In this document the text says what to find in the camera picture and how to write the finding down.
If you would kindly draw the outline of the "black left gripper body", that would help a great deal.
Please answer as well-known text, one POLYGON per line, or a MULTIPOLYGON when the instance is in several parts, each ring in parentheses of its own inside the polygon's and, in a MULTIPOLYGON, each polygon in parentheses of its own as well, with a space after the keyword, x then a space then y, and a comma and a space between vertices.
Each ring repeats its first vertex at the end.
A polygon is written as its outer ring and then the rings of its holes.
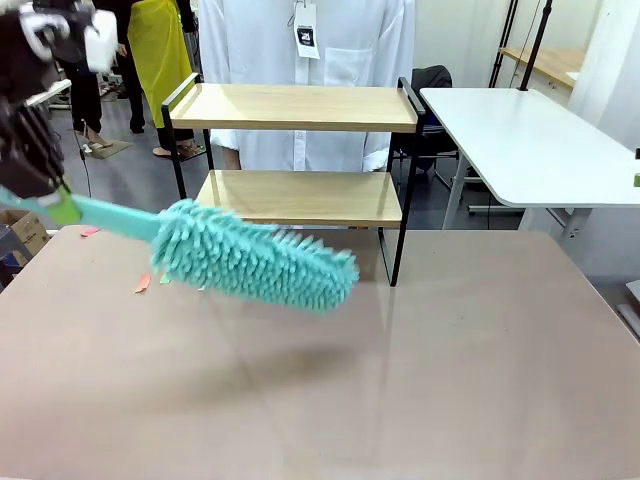
POLYGON ((63 183, 63 155, 46 112, 28 103, 55 82, 54 74, 1 76, 1 186, 23 199, 52 195, 63 183))

